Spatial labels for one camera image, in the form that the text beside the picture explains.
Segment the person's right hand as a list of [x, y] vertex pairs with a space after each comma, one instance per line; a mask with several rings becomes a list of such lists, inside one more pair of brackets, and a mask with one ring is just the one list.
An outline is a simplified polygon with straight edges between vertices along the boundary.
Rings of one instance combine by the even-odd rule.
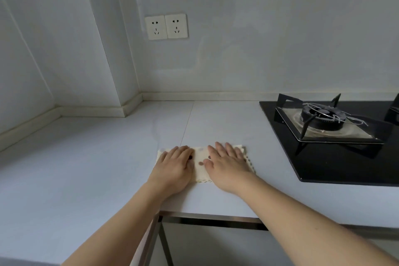
[[255, 173], [251, 172], [247, 164], [239, 163], [231, 145], [231, 160], [218, 161], [216, 146], [207, 147], [210, 160], [214, 163], [213, 173], [208, 173], [212, 182], [221, 190], [240, 196], [248, 185], [257, 181]]

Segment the person's left hand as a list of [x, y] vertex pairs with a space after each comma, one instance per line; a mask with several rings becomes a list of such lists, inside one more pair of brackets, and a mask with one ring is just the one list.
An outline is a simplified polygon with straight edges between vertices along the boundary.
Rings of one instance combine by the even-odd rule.
[[159, 165], [158, 158], [147, 180], [150, 188], [163, 199], [185, 189], [192, 176], [192, 172], [186, 172], [186, 163], [191, 159], [190, 156], [193, 154], [193, 149], [188, 147], [178, 159], [173, 159], [174, 150], [175, 147], [168, 151], [169, 161], [167, 164]]

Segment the cream dotted cleaning cloth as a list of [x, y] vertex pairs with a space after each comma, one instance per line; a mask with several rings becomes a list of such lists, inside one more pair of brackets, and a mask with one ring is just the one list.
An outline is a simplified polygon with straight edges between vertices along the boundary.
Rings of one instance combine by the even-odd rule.
[[[233, 145], [232, 147], [233, 149], [240, 150], [241, 154], [243, 155], [243, 159], [247, 164], [247, 167], [251, 172], [255, 173], [255, 169], [252, 166], [245, 152], [245, 148], [242, 145]], [[190, 182], [191, 183], [212, 182], [211, 178], [209, 177], [209, 174], [207, 173], [203, 165], [204, 159], [211, 159], [210, 155], [208, 154], [207, 147], [194, 147], [192, 149], [193, 149], [193, 154], [190, 156], [191, 159], [189, 160], [190, 162], [193, 163], [193, 171]]]

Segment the person's right forearm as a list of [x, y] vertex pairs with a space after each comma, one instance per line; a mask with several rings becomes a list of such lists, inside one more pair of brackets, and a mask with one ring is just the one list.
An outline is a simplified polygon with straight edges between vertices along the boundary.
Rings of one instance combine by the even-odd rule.
[[256, 175], [240, 176], [235, 192], [295, 266], [399, 266], [390, 254]]

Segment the person's left forearm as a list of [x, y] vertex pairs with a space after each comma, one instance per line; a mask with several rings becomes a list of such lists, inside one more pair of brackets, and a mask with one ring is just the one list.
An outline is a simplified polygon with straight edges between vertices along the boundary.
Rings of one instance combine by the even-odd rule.
[[61, 266], [129, 266], [152, 219], [177, 184], [146, 182]]

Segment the black glass gas hob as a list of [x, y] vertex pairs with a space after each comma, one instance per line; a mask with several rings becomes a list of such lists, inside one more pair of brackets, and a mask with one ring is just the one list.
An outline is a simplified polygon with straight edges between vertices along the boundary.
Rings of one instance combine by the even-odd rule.
[[[281, 94], [259, 102], [301, 182], [399, 187], [399, 127], [384, 121], [390, 101], [304, 102]], [[338, 131], [308, 127], [304, 103], [336, 107], [346, 115]]]

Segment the steel counter support frame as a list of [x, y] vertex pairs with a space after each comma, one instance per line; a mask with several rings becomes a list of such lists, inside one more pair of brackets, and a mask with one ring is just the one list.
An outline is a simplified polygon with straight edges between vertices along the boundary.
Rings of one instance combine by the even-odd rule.
[[[160, 211], [154, 216], [148, 229], [148, 234], [137, 266], [150, 265], [150, 260], [158, 237], [160, 238], [167, 265], [174, 266], [170, 248], [167, 243], [164, 223], [268, 231], [268, 228], [259, 218]], [[399, 228], [370, 227], [351, 224], [343, 224], [342, 226], [363, 238], [399, 241]]]

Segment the white wall power socket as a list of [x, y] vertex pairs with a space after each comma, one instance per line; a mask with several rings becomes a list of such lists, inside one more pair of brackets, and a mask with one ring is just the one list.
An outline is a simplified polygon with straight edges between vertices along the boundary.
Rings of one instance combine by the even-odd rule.
[[147, 29], [147, 36], [150, 41], [165, 40], [168, 38], [164, 15], [146, 16], [145, 24]]
[[188, 38], [187, 16], [185, 13], [165, 15], [168, 39]]

